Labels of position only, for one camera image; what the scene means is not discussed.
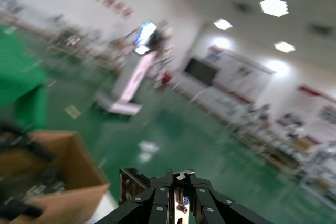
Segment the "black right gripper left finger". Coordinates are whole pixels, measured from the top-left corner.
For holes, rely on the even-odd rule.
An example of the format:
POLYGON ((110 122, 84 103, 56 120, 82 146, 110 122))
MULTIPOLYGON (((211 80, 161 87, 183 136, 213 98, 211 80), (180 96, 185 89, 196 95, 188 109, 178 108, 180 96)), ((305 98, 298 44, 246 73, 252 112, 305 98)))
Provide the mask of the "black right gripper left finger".
POLYGON ((119 206, 96 223, 171 223, 173 172, 148 178, 137 169, 120 169, 119 206))

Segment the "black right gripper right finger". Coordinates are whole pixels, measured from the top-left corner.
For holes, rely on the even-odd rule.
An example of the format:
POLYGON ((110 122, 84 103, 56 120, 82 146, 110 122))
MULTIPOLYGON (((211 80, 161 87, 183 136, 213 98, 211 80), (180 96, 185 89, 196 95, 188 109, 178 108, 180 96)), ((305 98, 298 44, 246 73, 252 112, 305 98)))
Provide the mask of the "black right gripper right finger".
POLYGON ((271 224, 249 208, 217 192, 211 182, 187 174, 190 207, 197 223, 271 224))

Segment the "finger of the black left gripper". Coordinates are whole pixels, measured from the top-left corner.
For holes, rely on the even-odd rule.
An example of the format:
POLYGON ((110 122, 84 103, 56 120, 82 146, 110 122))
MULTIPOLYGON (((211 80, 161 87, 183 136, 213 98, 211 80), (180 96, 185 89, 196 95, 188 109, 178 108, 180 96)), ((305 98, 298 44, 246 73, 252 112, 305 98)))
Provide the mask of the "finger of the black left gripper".
POLYGON ((20 215, 38 218, 43 214, 41 208, 26 204, 14 198, 9 198, 1 202, 1 218, 14 220, 20 215))
POLYGON ((25 150, 46 162, 55 159, 55 154, 33 140, 24 128, 1 121, 1 153, 13 150, 25 150))

